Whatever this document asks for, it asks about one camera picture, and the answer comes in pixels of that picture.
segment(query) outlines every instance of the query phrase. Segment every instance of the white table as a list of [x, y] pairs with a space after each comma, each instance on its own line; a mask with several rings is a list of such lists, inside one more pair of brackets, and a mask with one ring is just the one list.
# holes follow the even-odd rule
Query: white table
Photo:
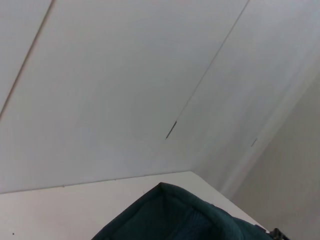
[[0, 194], [0, 239], [90, 240], [160, 182], [180, 186], [235, 217], [257, 224], [187, 171]]

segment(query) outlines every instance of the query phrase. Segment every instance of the dark green jacket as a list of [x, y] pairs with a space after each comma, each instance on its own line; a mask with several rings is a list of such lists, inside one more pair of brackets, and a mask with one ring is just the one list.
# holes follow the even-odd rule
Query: dark green jacket
[[159, 183], [93, 240], [272, 240], [259, 227], [192, 193]]

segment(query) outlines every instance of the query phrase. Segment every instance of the dark green fabric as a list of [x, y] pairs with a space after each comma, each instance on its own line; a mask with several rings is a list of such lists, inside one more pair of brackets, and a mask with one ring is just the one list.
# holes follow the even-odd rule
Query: dark green fabric
[[271, 240], [181, 187], [159, 183], [92, 240]]

